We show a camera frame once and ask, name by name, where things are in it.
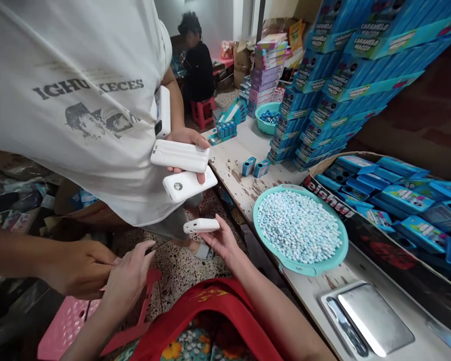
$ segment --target white t-shirt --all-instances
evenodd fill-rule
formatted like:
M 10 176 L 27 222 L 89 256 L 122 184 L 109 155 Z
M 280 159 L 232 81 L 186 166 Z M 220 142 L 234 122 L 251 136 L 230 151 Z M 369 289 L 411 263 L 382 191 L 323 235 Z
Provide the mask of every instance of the white t-shirt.
M 150 163 L 172 48 L 153 0 L 0 0 L 0 150 L 71 179 L 128 223 L 178 207 Z

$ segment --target hand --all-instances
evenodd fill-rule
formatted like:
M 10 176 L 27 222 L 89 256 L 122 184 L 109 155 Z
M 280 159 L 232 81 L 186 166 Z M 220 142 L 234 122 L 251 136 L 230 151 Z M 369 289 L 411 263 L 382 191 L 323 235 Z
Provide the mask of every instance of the hand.
M 155 250 L 145 255 L 155 241 L 138 243 L 110 272 L 105 294 L 100 302 L 104 317 L 120 323 L 132 310 L 142 293 Z
M 210 147 L 209 142 L 207 142 L 202 135 L 193 129 L 185 127 L 178 130 L 173 130 L 167 137 L 167 140 L 172 140 L 179 143 L 195 144 L 202 149 L 207 149 Z M 174 173 L 182 172 L 182 169 L 180 168 L 167 167 L 167 169 L 168 171 L 172 171 Z M 197 173 L 197 180 L 200 184 L 203 184 L 205 182 L 204 173 Z
M 219 215 L 215 215 L 215 219 L 219 222 L 220 229 L 212 233 L 200 233 L 200 235 L 214 252 L 227 263 L 228 258 L 241 249 L 237 245 L 236 238 L 228 224 Z
M 41 244 L 38 277 L 64 295 L 101 298 L 117 256 L 100 242 L 49 241 Z

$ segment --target teal bowl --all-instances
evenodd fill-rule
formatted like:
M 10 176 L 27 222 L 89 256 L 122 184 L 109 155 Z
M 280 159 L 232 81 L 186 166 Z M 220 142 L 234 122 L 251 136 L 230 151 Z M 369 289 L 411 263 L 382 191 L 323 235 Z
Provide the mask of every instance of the teal bowl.
M 267 110 L 271 113 L 279 113 L 279 107 L 281 106 L 280 103 L 272 102 L 272 103 L 266 103 L 259 108 L 256 109 L 256 119 L 257 119 L 257 127 L 259 127 L 259 130 L 262 133 L 274 135 L 274 130 L 276 129 L 276 124 L 270 124 L 268 122 L 264 122 L 261 120 L 261 114 L 265 113 Z
M 287 259 L 285 255 L 278 252 L 274 247 L 272 247 L 271 241 L 269 241 L 269 239 L 266 236 L 264 236 L 262 230 L 259 228 L 259 219 L 257 218 L 259 206 L 261 205 L 261 202 L 264 200 L 264 198 L 267 197 L 269 194 L 284 191 L 296 192 L 302 194 L 303 196 L 309 197 L 316 203 L 322 204 L 324 209 L 334 216 L 334 218 L 337 221 L 337 224 L 339 225 L 340 232 L 339 238 L 341 239 L 342 245 L 336 250 L 336 253 L 334 254 L 334 256 L 332 256 L 332 258 L 311 264 L 291 261 Z M 306 276 L 319 276 L 321 273 L 325 271 L 336 268 L 342 261 L 344 261 L 344 258 L 346 258 L 347 250 L 349 247 L 349 239 L 347 238 L 346 227 L 344 226 L 341 219 L 336 214 L 336 212 L 334 212 L 334 210 L 331 208 L 330 205 L 328 205 L 318 196 L 312 194 L 303 187 L 283 184 L 274 188 L 270 188 L 267 191 L 263 192 L 259 196 L 259 198 L 257 198 L 256 204 L 254 204 L 254 225 L 256 227 L 257 234 L 259 235 L 259 238 L 261 239 L 262 243 L 267 247 L 267 249 L 269 249 L 269 251 L 271 251 L 274 254 L 274 256 L 276 256 L 276 258 L 279 260 L 279 262 L 282 264 L 284 268 L 287 268 L 293 272 Z

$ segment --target black clothing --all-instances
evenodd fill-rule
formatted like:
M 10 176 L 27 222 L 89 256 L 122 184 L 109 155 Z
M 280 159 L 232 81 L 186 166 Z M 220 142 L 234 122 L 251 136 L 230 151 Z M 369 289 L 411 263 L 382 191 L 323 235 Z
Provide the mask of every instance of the black clothing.
M 204 101 L 215 91 L 212 59 L 209 49 L 202 41 L 185 55 L 184 68 L 188 72 L 185 78 L 184 98 L 188 101 Z

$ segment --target white electronic casing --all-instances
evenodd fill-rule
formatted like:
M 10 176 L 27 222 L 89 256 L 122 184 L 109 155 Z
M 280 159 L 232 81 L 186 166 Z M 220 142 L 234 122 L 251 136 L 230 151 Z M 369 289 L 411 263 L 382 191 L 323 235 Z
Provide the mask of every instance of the white electronic casing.
M 155 110 L 157 111 L 155 139 L 166 139 L 172 128 L 170 125 L 170 92 L 163 85 L 159 86 L 155 92 L 155 103 Z
M 150 161 L 156 165 L 204 173 L 209 161 L 210 148 L 158 139 L 155 141 Z
M 184 233 L 213 232 L 219 228 L 219 222 L 215 219 L 197 218 L 184 224 Z
M 212 169 L 207 166 L 204 184 L 200 184 L 197 180 L 197 173 L 191 171 L 169 175 L 164 178 L 162 184 L 174 203 L 182 203 L 188 198 L 215 186 L 217 178 Z

